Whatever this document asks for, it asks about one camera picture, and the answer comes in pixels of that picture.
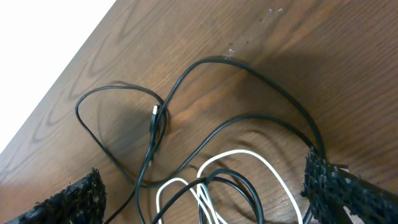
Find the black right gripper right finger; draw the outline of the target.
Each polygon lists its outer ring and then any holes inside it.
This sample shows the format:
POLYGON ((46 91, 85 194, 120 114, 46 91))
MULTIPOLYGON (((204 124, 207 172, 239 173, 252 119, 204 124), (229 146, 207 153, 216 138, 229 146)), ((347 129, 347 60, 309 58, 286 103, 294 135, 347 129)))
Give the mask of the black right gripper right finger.
POLYGON ((344 207, 364 223, 397 223, 396 194, 327 163, 314 147, 306 157, 300 194, 320 223, 351 223, 344 207))

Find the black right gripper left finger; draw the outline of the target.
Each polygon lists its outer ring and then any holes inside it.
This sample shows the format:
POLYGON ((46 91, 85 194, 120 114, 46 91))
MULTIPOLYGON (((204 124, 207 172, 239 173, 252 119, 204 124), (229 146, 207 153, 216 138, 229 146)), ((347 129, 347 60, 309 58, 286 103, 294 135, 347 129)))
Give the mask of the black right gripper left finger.
POLYGON ((103 223, 106 187, 98 169, 68 185, 61 192, 31 210, 8 221, 8 224, 103 223))

